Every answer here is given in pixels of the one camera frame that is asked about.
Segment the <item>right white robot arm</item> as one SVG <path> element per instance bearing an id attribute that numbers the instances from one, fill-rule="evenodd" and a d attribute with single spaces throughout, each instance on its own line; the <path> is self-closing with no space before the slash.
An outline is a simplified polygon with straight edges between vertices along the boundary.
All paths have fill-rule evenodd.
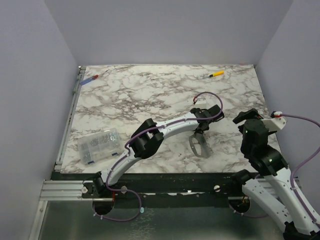
<path id="1" fill-rule="evenodd" d="M 270 194 L 247 170 L 234 174 L 230 191 L 236 196 L 244 193 L 257 203 L 277 224 L 285 240 L 318 240 L 320 215 L 295 182 L 295 171 L 291 171 L 282 154 L 268 144 L 269 135 L 286 126 L 286 115 L 274 111 L 267 119 L 252 108 L 240 112 L 233 122 L 242 134 L 241 153 L 276 195 Z"/>

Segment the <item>metal carabiner with key rings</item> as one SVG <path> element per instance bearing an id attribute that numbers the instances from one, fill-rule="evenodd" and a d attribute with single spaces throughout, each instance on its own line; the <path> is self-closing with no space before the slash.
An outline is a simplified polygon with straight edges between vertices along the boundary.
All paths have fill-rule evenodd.
<path id="1" fill-rule="evenodd" d="M 193 154 L 198 158 L 208 159 L 212 155 L 209 144 L 202 133 L 195 132 L 188 139 Z"/>

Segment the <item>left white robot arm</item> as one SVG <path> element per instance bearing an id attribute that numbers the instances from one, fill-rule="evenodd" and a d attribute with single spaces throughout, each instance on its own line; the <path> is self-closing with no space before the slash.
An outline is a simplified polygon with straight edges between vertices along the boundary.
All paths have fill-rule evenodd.
<path id="1" fill-rule="evenodd" d="M 100 198 L 111 194 L 111 186 L 135 163 L 155 155 L 164 140 L 184 132 L 193 132 L 188 141 L 197 157 L 208 158 L 211 153 L 205 140 L 204 132 L 210 124 L 225 117 L 217 104 L 209 109 L 192 108 L 187 114 L 172 120 L 155 122 L 145 120 L 124 145 L 126 151 L 108 168 L 97 172 L 92 177 L 93 191 Z"/>

